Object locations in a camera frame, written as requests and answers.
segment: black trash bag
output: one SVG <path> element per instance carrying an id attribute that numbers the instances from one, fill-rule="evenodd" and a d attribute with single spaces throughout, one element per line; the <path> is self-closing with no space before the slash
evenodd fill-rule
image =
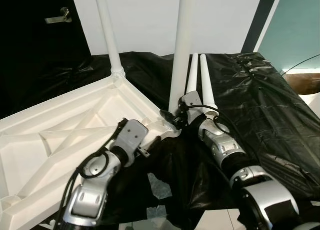
<path id="1" fill-rule="evenodd" d="M 250 156 L 257 155 L 265 170 L 290 190 L 298 204 L 319 201 L 320 119 L 259 53 L 206 56 L 215 103 L 241 131 L 242 147 Z M 160 109 L 168 109 L 173 55 L 129 52 L 120 54 L 120 59 L 126 78 Z M 40 76 L 16 109 L 109 75 L 107 55 L 93 56 L 87 65 L 77 68 L 55 67 Z M 200 67 L 197 90 L 202 96 Z M 161 141 L 149 159 L 136 161 L 118 174 L 109 189 L 106 224 L 145 218 L 147 207 L 163 201 L 154 198 L 147 187 L 148 172 L 170 185 L 172 197 L 164 202 L 167 218 L 176 226 L 192 229 L 203 210 L 235 207 L 208 149 L 183 132 L 178 138 Z M 112 204 L 120 196 L 121 204 Z M 137 201 L 143 196 L 145 201 Z M 133 212 L 140 215 L 132 217 Z"/>

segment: silver door handle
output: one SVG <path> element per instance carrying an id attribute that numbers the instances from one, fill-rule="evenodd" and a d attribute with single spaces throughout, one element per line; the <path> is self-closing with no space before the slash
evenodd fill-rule
<path id="1" fill-rule="evenodd" d="M 58 22 L 72 22 L 70 11 L 67 7 L 62 7 L 60 9 L 62 16 L 45 18 L 47 24 L 58 23 Z"/>

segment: black door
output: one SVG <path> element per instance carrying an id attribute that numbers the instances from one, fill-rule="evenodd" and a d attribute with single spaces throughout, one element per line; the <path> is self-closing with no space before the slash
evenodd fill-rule
<path id="1" fill-rule="evenodd" d="M 29 107 L 20 103 L 40 74 L 53 66 L 79 66 L 90 57 L 73 0 L 2 1 L 7 7 L 2 14 L 0 118 Z M 71 22 L 46 23 L 45 18 L 61 16 L 63 7 Z"/>

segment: teal wall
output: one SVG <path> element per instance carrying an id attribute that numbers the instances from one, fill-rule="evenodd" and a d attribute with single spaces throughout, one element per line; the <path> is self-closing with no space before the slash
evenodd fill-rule
<path id="1" fill-rule="evenodd" d="M 320 0 L 280 0 L 258 51 L 281 72 L 320 53 Z M 320 56 L 296 68 L 319 68 Z"/>

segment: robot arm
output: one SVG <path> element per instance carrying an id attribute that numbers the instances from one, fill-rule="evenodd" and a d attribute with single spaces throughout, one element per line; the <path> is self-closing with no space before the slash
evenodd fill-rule
<path id="1" fill-rule="evenodd" d="M 113 135 L 116 139 L 112 144 L 105 143 L 97 151 L 99 156 L 89 158 L 77 168 L 83 180 L 67 200 L 60 229 L 84 230 L 99 225 L 110 180 L 122 167 L 129 167 L 134 162 L 136 149 L 148 133 L 137 120 L 124 119 L 122 124 L 124 126 L 118 126 Z"/>
<path id="2" fill-rule="evenodd" d="M 215 123 L 203 114 L 196 91 L 184 95 L 178 106 L 176 117 L 166 111 L 160 113 L 178 129 L 187 127 L 192 136 L 197 136 L 210 149 L 218 167 L 229 180 L 240 211 L 239 220 L 247 229 L 311 229 L 300 225 L 298 206 L 291 193 L 251 160 L 228 134 L 225 125 Z"/>

